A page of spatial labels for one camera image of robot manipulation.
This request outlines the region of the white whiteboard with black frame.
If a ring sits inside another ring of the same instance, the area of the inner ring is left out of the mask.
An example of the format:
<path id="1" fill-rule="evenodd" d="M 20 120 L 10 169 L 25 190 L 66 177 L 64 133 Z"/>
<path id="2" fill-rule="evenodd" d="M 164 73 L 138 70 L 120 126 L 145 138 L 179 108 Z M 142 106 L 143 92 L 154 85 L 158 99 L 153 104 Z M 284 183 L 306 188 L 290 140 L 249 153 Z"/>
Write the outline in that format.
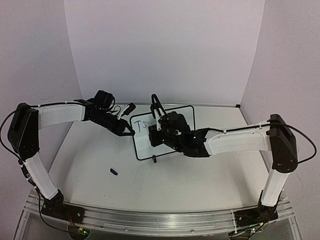
<path id="1" fill-rule="evenodd" d="M 192 105 L 166 107 L 165 111 L 167 114 L 176 112 L 178 115 L 183 115 L 190 130 L 196 128 L 195 109 Z M 137 160 L 144 161 L 176 152 L 174 148 L 167 146 L 171 141 L 162 130 L 157 130 L 157 120 L 153 118 L 151 112 L 133 115 L 129 122 L 135 131 L 133 146 Z"/>

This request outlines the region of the blue marker cap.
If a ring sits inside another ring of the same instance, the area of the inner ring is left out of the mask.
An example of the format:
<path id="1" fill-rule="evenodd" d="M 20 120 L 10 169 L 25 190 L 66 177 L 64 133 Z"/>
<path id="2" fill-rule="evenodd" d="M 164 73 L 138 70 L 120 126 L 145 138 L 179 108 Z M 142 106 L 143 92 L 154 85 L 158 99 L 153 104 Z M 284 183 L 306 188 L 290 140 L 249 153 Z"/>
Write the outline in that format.
<path id="1" fill-rule="evenodd" d="M 115 175 L 115 176 L 118 175 L 118 173 L 117 173 L 113 168 L 110 169 L 110 172 L 111 172 L 113 175 Z"/>

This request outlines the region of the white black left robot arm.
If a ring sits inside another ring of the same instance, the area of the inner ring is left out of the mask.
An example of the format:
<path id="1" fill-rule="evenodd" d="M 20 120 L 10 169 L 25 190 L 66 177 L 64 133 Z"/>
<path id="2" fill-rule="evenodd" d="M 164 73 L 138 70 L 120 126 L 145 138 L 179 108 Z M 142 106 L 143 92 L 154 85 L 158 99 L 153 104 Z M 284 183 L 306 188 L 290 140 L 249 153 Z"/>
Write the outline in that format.
<path id="1" fill-rule="evenodd" d="M 7 139 L 26 180 L 38 195 L 41 215 L 64 221 L 81 223 L 85 209 L 65 203 L 65 196 L 50 177 L 42 157 L 41 131 L 43 129 L 76 122 L 91 122 L 118 137 L 134 136 L 135 131 L 124 119 L 136 109 L 128 103 L 116 111 L 113 94 L 99 90 L 90 99 L 75 99 L 45 104 L 20 103 L 12 113 Z"/>

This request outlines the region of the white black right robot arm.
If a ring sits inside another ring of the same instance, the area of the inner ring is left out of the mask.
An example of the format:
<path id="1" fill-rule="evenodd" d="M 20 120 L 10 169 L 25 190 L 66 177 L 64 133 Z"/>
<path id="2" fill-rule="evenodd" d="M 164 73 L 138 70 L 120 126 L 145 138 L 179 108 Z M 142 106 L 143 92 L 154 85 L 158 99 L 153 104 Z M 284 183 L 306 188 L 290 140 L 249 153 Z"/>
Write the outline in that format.
<path id="1" fill-rule="evenodd" d="M 239 227 L 277 219 L 277 206 L 288 176 L 298 167 L 296 137 L 278 114 L 257 124 L 233 129 L 201 128 L 191 130 L 185 117 L 167 113 L 148 127 L 152 147 L 166 145 L 191 158 L 241 151 L 272 153 L 272 166 L 256 207 L 234 213 Z"/>

